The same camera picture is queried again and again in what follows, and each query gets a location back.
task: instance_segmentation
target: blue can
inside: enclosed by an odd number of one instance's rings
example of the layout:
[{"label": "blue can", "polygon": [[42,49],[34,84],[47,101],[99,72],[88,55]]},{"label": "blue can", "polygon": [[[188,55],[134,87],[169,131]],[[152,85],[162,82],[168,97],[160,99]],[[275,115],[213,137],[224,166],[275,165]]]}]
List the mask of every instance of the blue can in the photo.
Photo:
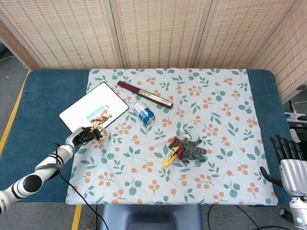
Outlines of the blue can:
[{"label": "blue can", "polygon": [[150,124],[155,120],[154,113],[144,102],[137,102],[133,106],[133,111],[145,124]]}]

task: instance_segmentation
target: white robotic hand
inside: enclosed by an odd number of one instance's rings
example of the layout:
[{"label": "white robotic hand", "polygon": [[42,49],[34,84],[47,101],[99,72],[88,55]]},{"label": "white robotic hand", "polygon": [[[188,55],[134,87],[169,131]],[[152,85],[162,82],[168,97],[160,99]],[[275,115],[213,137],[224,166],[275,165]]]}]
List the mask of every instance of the white robotic hand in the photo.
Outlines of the white robotic hand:
[{"label": "white robotic hand", "polygon": [[39,191],[46,180],[58,175],[59,169],[73,157],[81,145],[96,138],[101,134],[98,129],[91,131],[91,127],[80,127],[65,141],[65,145],[57,146],[51,153],[35,167],[34,173],[27,175],[13,183],[6,190],[0,191],[0,215],[5,212],[13,202],[27,198]]},{"label": "white robotic hand", "polygon": [[275,148],[282,179],[271,177],[263,167],[260,167],[260,171],[265,179],[283,187],[292,196],[290,208],[295,229],[307,230],[307,161],[303,159],[297,143],[279,135],[276,137],[278,142],[274,138],[270,140]]}]

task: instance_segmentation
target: orange flower pattern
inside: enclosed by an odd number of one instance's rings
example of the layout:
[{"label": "orange flower pattern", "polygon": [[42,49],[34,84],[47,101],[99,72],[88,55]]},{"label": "orange flower pattern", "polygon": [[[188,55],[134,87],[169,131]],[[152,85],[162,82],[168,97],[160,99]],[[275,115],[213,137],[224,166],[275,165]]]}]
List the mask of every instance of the orange flower pattern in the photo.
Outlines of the orange flower pattern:
[{"label": "orange flower pattern", "polygon": [[[166,98],[173,108],[144,100],[118,81]],[[130,109],[106,128],[103,145],[92,140],[74,156],[70,183],[89,204],[277,204],[259,171],[267,162],[245,69],[92,69],[86,91],[102,82]],[[152,124],[133,112],[138,101],[155,114]],[[175,159],[161,169],[172,153],[171,138],[185,133],[202,140],[206,162]],[[71,188],[66,202],[83,203]]]}]

